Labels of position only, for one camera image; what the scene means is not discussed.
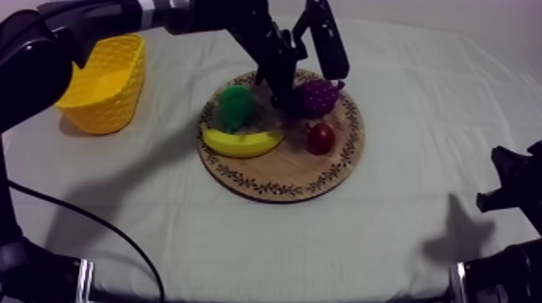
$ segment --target yellow basket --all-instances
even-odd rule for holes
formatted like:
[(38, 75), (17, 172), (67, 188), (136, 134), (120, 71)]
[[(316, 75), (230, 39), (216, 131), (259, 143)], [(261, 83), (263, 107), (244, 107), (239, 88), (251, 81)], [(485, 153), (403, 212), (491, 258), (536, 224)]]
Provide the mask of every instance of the yellow basket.
[(123, 129), (134, 116), (143, 87), (144, 46), (139, 35), (99, 41), (84, 69), (74, 65), (72, 81), (56, 108), (90, 134)]

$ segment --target white tablecloth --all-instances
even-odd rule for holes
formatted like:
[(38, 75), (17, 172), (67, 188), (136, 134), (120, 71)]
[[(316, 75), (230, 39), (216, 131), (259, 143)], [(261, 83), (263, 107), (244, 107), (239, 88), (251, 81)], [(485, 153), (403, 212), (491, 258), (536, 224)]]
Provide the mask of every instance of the white tablecloth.
[[(519, 210), (481, 214), (475, 197), (499, 187), (492, 147), (525, 152), (542, 139), (541, 57), (451, 33), (338, 24), (351, 64), (345, 89), (367, 136), (355, 172), (329, 194), (259, 204), (228, 192), (200, 163), (199, 111), (222, 83), (256, 67), (226, 32), (143, 33), (147, 79), (131, 124), (88, 137), (46, 110), (14, 129), (10, 178), (125, 230), (156, 263), (170, 299), (425, 296), (447, 287), (448, 265), (536, 238)], [(319, 71), (309, 49), (299, 66)], [(117, 235), (13, 194), (26, 235), (94, 260), (98, 287), (157, 295)]]

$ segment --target yellow banana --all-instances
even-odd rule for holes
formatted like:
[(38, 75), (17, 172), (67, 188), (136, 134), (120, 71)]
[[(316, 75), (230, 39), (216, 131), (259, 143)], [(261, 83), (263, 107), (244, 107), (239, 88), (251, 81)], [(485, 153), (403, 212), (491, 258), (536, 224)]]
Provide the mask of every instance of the yellow banana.
[(209, 129), (202, 123), (203, 142), (219, 154), (235, 157), (250, 158), (260, 156), (275, 148), (284, 138), (281, 130), (264, 131), (250, 135), (230, 135)]

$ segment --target wooden plate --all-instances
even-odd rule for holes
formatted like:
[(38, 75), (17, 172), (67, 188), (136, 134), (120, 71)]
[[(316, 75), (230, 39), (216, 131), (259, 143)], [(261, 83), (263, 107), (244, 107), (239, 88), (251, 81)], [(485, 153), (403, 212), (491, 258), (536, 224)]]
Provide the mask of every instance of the wooden plate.
[[(285, 122), (282, 112), (271, 106), (271, 92), (265, 83), (254, 85), (256, 73), (246, 73), (216, 91), (203, 108), (200, 123), (221, 129), (215, 111), (219, 95), (229, 85), (245, 85), (256, 95), (256, 113), (250, 127), (240, 133), (254, 133), (282, 127), (284, 140), (272, 151), (251, 159), (234, 159), (211, 150), (198, 133), (198, 152), (209, 173), (223, 186), (243, 197), (272, 203), (292, 203), (317, 197), (334, 189), (356, 167), (365, 141), (361, 114), (354, 101), (341, 90), (334, 110), (321, 119)], [(299, 69), (295, 84), (322, 79)], [(306, 124), (329, 124), (336, 144), (325, 156), (306, 151)]]

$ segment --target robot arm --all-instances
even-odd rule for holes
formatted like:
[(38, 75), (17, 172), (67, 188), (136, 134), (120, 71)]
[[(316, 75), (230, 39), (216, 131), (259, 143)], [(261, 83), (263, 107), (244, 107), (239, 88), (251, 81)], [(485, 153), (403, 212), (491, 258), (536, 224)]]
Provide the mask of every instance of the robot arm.
[[(311, 29), (324, 77), (343, 79), (349, 65), (331, 9), (307, 0), (293, 30), (281, 31), (267, 0), (116, 0), (42, 16), (73, 5), (53, 2), (22, 10), (0, 24), (0, 132), (51, 106), (66, 91), (72, 62), (84, 67), (100, 40), (154, 27), (172, 35), (228, 30), (258, 64), (278, 104), (295, 102), (296, 64), (306, 58), (301, 36)], [(21, 34), (29, 23), (36, 25)]]

